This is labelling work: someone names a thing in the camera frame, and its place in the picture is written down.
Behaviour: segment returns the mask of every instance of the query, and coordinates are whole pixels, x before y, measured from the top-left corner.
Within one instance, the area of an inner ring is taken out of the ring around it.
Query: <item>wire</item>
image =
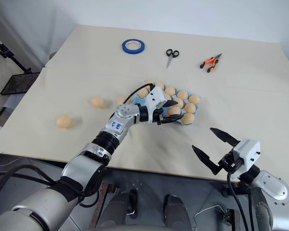
[[[130,99],[130,97],[132,97],[133,96],[133,94],[135,94],[137,91],[139,91],[140,89],[142,89],[142,88],[144,88],[144,87],[146,87],[146,86],[150,86],[150,87],[153,87],[154,86],[154,84],[153,83],[147,83],[147,84],[144,84],[144,85],[142,85],[141,87],[139,87],[139,88],[137,88],[135,91],[133,91],[132,92],[132,94],[130,94],[127,98],[126,98],[126,100],[123,102],[123,103],[126,103],[127,102],[127,100],[129,100]]]
[[[91,204],[91,205],[84,205],[83,203],[80,203],[79,205],[81,206],[81,207],[84,207],[84,208],[91,208],[91,207],[93,207],[93,206],[95,206],[96,205],[96,203],[98,202],[98,199],[100,198],[100,193],[99,193],[99,191],[97,191],[96,192],[96,199],[95,199],[95,201]]]
[[[225,214],[225,211],[223,210],[223,208],[222,208],[220,205],[214,205],[214,206],[212,206],[212,207],[205,208],[205,209],[201,210],[200,212],[198,212],[198,213],[196,213],[196,214],[194,215],[194,222],[195,222],[195,225],[196,225],[196,226],[193,227],[192,229],[193,229],[193,230],[196,230],[196,228],[197,228],[196,217],[197,217],[200,213],[202,213],[202,212],[204,212],[204,211],[206,211],[206,210],[215,208],[215,207],[219,207],[219,208],[223,211],[223,213]]]
[[[251,192],[250,192],[250,190],[249,190],[249,192],[248,192],[248,196],[249,196],[249,213],[250,213],[250,225],[251,225],[251,231],[255,231],[255,227],[254,227],[254,218],[252,217]]]
[[[6,173],[7,173],[6,171],[5,172],[0,172],[0,176],[4,175]],[[24,175],[24,174],[14,173],[12,175],[12,177],[17,177],[17,178],[26,179],[26,180],[32,180],[32,181],[35,181],[35,182],[40,183],[40,184],[45,184],[47,186],[53,186],[53,184],[48,182],[48,181],[41,180],[39,178],[32,177],[32,176],[27,176],[27,175]]]
[[[16,166],[12,169],[10,169],[9,171],[7,171],[7,173],[5,173],[5,175],[0,179],[0,191],[3,188],[3,186],[6,184],[6,182],[9,180],[9,178],[18,170],[23,169],[23,168],[29,168],[35,172],[37,172],[38,174],[40,174],[41,176],[43,176],[47,181],[49,181],[52,184],[55,184],[55,181],[50,178],[46,173],[44,173],[41,169],[39,169],[38,167],[35,167],[33,165],[19,165]]]
[[[231,181],[230,181],[230,176],[231,176],[231,172],[228,172],[228,174],[227,174],[227,183],[228,183],[228,185],[229,185],[229,189],[230,189],[233,197],[234,197],[235,200],[236,200],[237,206],[239,207],[239,210],[240,210],[240,213],[241,213],[241,216],[242,216],[242,219],[243,219],[243,223],[244,223],[245,230],[246,230],[246,231],[249,231],[249,228],[248,228],[248,226],[247,226],[247,222],[246,222],[246,218],[245,218],[245,215],[244,215],[244,211],[243,211],[242,205],[241,205],[238,197],[236,196],[235,191],[234,191],[233,188],[232,188]]]
[[[23,157],[21,156],[21,157],[17,158],[16,160],[13,160],[13,161],[11,161],[11,162],[5,164],[5,165],[0,165],[0,167],[10,165],[10,164],[14,163],[15,161],[19,160],[20,158],[23,158]]]

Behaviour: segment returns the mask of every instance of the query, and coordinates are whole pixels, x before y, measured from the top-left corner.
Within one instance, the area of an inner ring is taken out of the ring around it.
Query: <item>blue painter's tape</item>
[[[131,44],[131,43],[137,43],[140,48],[136,49],[136,50],[130,50],[128,49],[128,45]],[[122,43],[122,49],[124,52],[128,53],[128,54],[139,54],[141,52],[144,51],[144,48],[145,47],[145,44],[144,42],[142,42],[141,40],[139,39],[128,39],[128,40],[125,40],[123,43]]]

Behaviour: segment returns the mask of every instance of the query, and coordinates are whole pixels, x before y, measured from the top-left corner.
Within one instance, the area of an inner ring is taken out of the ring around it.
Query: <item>scissors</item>
[[[207,69],[207,72],[209,73],[210,71],[213,71],[214,67],[218,63],[218,59],[220,58],[221,55],[222,55],[222,53],[220,53],[219,55],[216,55],[215,57],[211,57],[209,60],[204,61],[203,64],[200,65],[200,68],[202,69],[204,67],[204,65],[213,63],[213,65]]]
[[[173,51],[172,49],[168,49],[166,50],[166,55],[169,57],[168,58],[168,61],[167,61],[167,65],[166,65],[166,68],[168,68],[172,58],[176,58],[179,56],[179,52],[177,50]]]

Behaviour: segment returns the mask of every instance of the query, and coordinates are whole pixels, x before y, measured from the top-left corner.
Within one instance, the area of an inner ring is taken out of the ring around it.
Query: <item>black cable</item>
[[[142,88],[144,88],[144,87],[146,87],[146,86],[150,86],[150,87],[152,88],[152,87],[154,86],[154,84],[153,84],[153,83],[147,83],[147,84],[144,84],[144,85],[142,85],[141,87],[137,88],[135,91],[132,92],[132,94],[130,94],[130,95],[126,98],[126,100],[125,100],[123,103],[126,103],[127,100],[129,100],[130,97],[133,96],[133,94],[135,94],[137,91],[139,91],[140,89],[142,89]]]
[[[46,173],[44,173],[41,169],[39,169],[38,167],[35,167],[33,165],[19,165],[16,166],[12,169],[10,169],[9,171],[7,171],[7,173],[5,173],[5,175],[0,179],[0,191],[3,188],[3,186],[5,185],[5,183],[9,180],[9,178],[18,170],[23,169],[23,168],[29,168],[35,172],[37,172],[38,174],[40,174],[41,176],[43,176],[47,181],[49,181],[51,184],[55,184],[55,181],[50,178],[48,175],[46,175]]]
[[[250,192],[250,190],[249,190],[249,192],[248,192],[248,196],[249,196],[249,213],[250,213],[250,225],[251,225],[251,231],[255,231],[255,227],[254,227],[254,218],[252,217],[251,192]]]
[[[84,205],[83,203],[80,203],[79,205],[81,206],[81,207],[84,207],[84,208],[91,208],[91,207],[93,207],[93,206],[95,206],[96,205],[96,203],[98,202],[98,199],[100,198],[100,193],[97,191],[96,192],[96,199],[95,199],[95,201],[91,204],[91,205]]]
[[[7,172],[0,172],[0,176],[1,175],[4,175],[6,174]],[[21,179],[26,179],[26,180],[31,180],[31,181],[35,181],[37,183],[40,183],[40,184],[45,184],[47,186],[53,186],[52,183],[48,182],[48,181],[45,181],[45,180],[41,180],[39,178],[36,178],[36,177],[32,177],[32,176],[27,176],[27,175],[24,175],[24,174],[19,174],[19,173],[14,173],[12,175],[12,177],[17,177],[17,178],[21,178]]]
[[[246,222],[246,218],[245,218],[245,215],[244,215],[244,211],[243,211],[242,205],[241,205],[238,197],[236,196],[235,191],[234,191],[233,188],[232,188],[231,181],[230,181],[230,176],[231,176],[231,172],[228,172],[228,174],[227,174],[227,183],[228,183],[228,185],[229,185],[229,189],[230,189],[233,197],[234,197],[235,200],[236,200],[237,206],[239,207],[239,210],[240,210],[240,213],[241,213],[241,216],[242,216],[242,219],[243,219],[243,223],[244,223],[245,230],[246,230],[246,231],[249,231],[249,227],[247,226],[247,222]]]

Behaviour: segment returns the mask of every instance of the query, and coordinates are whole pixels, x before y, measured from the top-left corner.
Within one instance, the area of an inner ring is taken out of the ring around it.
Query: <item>black-handled scissors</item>
[[[168,61],[167,61],[167,65],[166,65],[166,68],[168,68],[172,58],[176,58],[179,56],[179,52],[177,50],[173,51],[172,49],[168,49],[166,50],[166,55],[169,57],[168,58]]]

